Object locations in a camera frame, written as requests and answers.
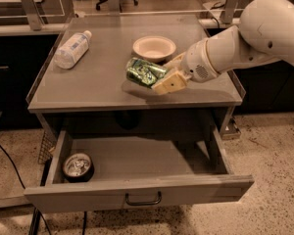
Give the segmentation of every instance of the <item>black cabinet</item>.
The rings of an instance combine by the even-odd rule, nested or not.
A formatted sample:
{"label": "black cabinet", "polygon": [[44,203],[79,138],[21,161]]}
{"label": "black cabinet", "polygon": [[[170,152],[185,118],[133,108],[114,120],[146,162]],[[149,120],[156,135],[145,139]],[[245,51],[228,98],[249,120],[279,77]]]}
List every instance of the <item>black cabinet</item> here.
{"label": "black cabinet", "polygon": [[1,126],[32,127],[39,124],[25,101],[58,35],[0,36]]}
{"label": "black cabinet", "polygon": [[236,70],[246,90],[243,104],[236,112],[294,111],[294,68],[283,62]]}

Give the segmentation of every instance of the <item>terrazzo floor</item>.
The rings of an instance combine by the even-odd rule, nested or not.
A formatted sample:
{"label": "terrazzo floor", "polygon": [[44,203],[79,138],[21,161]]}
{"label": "terrazzo floor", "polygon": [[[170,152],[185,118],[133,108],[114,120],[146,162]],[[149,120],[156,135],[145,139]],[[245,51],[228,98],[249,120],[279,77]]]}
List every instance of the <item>terrazzo floor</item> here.
{"label": "terrazzo floor", "polygon": [[[224,140],[235,174],[255,183],[237,203],[141,211],[89,211],[85,234],[281,234],[294,235],[294,113],[235,116],[239,139]],[[25,186],[38,185],[41,129],[0,131]],[[23,193],[0,151],[0,198]],[[28,234],[32,208],[0,211],[0,234]],[[83,212],[44,215],[52,234],[81,234]],[[48,234],[41,221],[38,234]]]}

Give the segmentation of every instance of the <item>bowl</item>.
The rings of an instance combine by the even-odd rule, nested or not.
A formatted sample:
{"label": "bowl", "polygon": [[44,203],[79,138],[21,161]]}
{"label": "bowl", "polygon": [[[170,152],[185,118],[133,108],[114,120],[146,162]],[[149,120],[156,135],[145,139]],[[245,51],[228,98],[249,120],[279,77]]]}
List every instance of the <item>bowl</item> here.
{"label": "bowl", "polygon": [[152,63],[159,63],[176,50],[173,41],[163,36],[145,36],[133,44],[134,52],[142,59]]}

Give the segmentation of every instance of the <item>water bottle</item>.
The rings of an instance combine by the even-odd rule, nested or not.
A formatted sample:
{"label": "water bottle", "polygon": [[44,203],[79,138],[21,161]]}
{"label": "water bottle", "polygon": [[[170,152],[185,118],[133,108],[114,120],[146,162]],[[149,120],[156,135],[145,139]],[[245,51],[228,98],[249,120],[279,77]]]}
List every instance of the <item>water bottle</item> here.
{"label": "water bottle", "polygon": [[64,45],[55,53],[54,62],[63,69],[72,68],[77,61],[89,49],[91,32],[75,33]]}

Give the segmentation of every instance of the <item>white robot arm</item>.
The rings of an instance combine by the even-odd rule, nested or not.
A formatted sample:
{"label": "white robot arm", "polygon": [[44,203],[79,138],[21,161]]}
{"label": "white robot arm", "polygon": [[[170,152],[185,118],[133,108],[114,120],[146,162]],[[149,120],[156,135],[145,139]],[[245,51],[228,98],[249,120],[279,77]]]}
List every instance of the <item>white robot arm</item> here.
{"label": "white robot arm", "polygon": [[206,82],[221,73],[283,60],[294,66],[294,5],[287,0],[254,0],[240,25],[205,38],[165,66],[171,71],[153,89],[180,90],[189,79]]}

